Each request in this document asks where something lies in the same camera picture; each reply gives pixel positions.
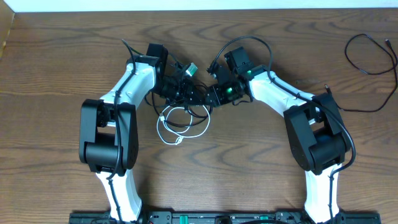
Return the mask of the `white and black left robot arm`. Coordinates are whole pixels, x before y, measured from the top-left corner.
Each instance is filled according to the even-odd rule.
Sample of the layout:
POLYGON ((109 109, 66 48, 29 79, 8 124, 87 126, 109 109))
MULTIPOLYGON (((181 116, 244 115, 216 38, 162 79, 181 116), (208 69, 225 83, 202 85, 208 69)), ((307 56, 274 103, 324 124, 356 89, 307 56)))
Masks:
POLYGON ((136 110, 149 92, 183 106, 195 98, 191 78, 194 63, 176 61, 175 73, 165 75, 168 50, 149 44, 142 54, 127 46, 130 58, 121 79, 98 100, 87 99, 81 106, 79 158, 103 184, 111 210, 110 223, 144 223, 147 217, 138 196, 133 167, 139 150, 136 110))

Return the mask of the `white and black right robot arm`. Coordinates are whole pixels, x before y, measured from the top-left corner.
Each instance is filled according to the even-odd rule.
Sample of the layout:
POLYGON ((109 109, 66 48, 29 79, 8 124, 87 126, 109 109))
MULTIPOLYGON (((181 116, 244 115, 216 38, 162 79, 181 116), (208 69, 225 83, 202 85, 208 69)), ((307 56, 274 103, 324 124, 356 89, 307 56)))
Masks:
POLYGON ((224 58, 227 67, 214 59, 207 69, 217 83, 206 102, 216 107, 248 95, 280 114, 292 155, 305 171, 305 212, 314 223, 334 223, 340 211, 336 199, 338 174, 348 166, 346 153, 354 149, 334 98, 296 89, 269 65, 254 65, 242 47, 224 58))

